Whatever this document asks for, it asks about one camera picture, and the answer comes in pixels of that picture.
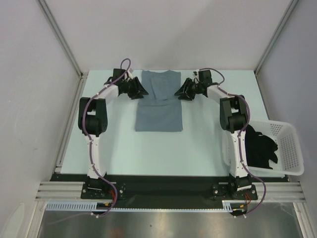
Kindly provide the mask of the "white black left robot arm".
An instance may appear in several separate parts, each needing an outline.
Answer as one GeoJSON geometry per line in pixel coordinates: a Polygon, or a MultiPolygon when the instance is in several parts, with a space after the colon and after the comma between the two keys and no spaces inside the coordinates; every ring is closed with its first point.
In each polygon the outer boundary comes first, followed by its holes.
{"type": "Polygon", "coordinates": [[[115,195],[115,186],[106,179],[100,141],[108,127],[107,106],[122,94],[135,100],[148,95],[148,92],[138,77],[132,75],[131,69],[115,68],[99,92],[92,97],[82,97],[79,101],[78,127],[86,138],[90,160],[82,187],[82,199],[104,199],[109,193],[115,195]]]}

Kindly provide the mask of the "light blue t shirt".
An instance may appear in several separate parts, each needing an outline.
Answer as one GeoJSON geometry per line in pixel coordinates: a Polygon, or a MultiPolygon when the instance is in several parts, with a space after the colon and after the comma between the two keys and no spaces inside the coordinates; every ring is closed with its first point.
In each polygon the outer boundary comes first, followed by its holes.
{"type": "Polygon", "coordinates": [[[135,130],[137,132],[181,132],[181,101],[174,95],[181,86],[181,73],[168,70],[143,70],[141,83],[148,95],[138,101],[135,130]]]}

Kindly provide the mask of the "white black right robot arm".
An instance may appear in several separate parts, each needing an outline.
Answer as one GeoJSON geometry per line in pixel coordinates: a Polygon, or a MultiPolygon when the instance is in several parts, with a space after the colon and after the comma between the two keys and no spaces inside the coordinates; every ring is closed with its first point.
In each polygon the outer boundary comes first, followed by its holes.
{"type": "Polygon", "coordinates": [[[219,123],[233,154],[230,160],[228,192],[232,198],[240,199],[252,188],[245,146],[250,107],[244,96],[222,89],[225,77],[218,70],[203,68],[195,70],[193,75],[193,78],[186,78],[174,95],[179,100],[192,101],[196,95],[202,94],[218,103],[219,123]]]}

